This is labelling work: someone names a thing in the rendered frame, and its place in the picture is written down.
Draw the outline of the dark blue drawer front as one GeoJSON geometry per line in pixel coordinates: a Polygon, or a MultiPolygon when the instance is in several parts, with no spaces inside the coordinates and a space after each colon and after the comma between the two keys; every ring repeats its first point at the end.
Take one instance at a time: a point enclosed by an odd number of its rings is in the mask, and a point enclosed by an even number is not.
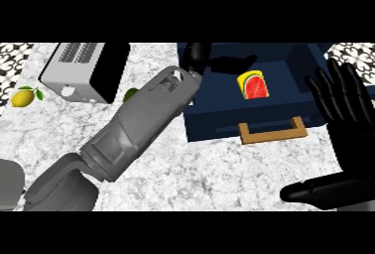
{"type": "Polygon", "coordinates": [[[198,112],[198,109],[190,106],[183,112],[189,142],[236,137],[239,123],[248,124],[251,133],[288,129],[295,116],[305,128],[324,124],[313,101],[276,103],[270,98],[260,98],[239,103],[227,101],[206,112],[198,112]]]}

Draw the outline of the yellow lemon with green leaves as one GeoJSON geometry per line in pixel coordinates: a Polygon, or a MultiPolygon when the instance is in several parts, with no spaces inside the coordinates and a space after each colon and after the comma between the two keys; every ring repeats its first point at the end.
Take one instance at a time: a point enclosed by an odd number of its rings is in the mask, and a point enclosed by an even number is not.
{"type": "Polygon", "coordinates": [[[34,99],[44,99],[43,91],[38,88],[32,88],[31,86],[22,86],[19,87],[19,91],[11,96],[11,106],[26,107],[32,103],[34,99]]]}

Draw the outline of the white and black toaster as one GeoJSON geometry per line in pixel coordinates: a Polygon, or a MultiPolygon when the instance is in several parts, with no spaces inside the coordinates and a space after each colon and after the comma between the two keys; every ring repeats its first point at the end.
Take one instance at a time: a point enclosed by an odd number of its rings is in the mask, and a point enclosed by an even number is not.
{"type": "Polygon", "coordinates": [[[130,43],[59,43],[38,81],[69,102],[112,104],[130,43]]]}

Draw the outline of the dark blue open drawer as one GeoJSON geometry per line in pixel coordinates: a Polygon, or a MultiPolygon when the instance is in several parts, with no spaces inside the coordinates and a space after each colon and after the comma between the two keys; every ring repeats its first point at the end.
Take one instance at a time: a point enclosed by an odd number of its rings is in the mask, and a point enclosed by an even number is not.
{"type": "MultiPolygon", "coordinates": [[[[255,55],[258,59],[251,69],[264,74],[270,92],[265,98],[276,103],[314,102],[304,78],[313,75],[319,68],[326,68],[323,51],[327,48],[327,43],[215,43],[211,57],[245,58],[255,55]]],[[[199,107],[198,112],[206,112],[227,101],[239,103],[242,100],[251,99],[243,98],[237,77],[233,74],[205,71],[190,105],[199,107]]]]}

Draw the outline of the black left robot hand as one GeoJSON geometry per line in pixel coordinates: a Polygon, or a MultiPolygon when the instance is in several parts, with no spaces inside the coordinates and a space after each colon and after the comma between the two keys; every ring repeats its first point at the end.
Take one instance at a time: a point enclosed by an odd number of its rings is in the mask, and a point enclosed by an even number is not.
{"type": "Polygon", "coordinates": [[[248,71],[258,57],[249,55],[245,58],[218,57],[209,58],[211,43],[189,43],[184,48],[180,67],[187,72],[196,72],[203,74],[205,68],[211,69],[211,72],[242,74],[248,71]]]}

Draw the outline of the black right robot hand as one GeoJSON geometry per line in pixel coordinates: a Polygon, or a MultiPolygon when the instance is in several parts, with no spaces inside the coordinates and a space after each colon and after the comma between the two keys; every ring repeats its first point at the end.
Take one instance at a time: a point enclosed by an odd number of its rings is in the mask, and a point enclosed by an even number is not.
{"type": "Polygon", "coordinates": [[[375,200],[375,107],[351,63],[326,61],[305,77],[341,172],[280,189],[280,200],[322,210],[375,200]]]}

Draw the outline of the yellow cup with watermelon print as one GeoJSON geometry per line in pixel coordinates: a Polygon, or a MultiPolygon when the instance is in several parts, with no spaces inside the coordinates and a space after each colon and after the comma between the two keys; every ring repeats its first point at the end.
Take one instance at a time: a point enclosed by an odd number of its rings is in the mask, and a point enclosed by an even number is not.
{"type": "Polygon", "coordinates": [[[260,70],[249,70],[237,76],[237,85],[245,99],[270,96],[264,74],[260,70]]]}

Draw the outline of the small green fruit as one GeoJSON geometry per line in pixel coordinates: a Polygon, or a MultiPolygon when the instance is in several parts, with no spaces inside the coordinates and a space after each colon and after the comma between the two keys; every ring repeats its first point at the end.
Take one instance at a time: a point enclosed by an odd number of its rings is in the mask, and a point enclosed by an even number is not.
{"type": "Polygon", "coordinates": [[[136,94],[137,90],[138,89],[134,87],[128,89],[128,91],[125,92],[124,97],[122,97],[122,102],[125,102],[128,100],[128,98],[136,94]]]}

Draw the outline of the grey robot torso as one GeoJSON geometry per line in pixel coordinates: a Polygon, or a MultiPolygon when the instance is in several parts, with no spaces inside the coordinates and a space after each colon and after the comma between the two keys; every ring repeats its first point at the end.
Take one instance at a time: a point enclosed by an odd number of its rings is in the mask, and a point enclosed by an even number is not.
{"type": "Polygon", "coordinates": [[[25,187],[25,173],[19,164],[0,159],[0,211],[13,210],[25,187]]]}

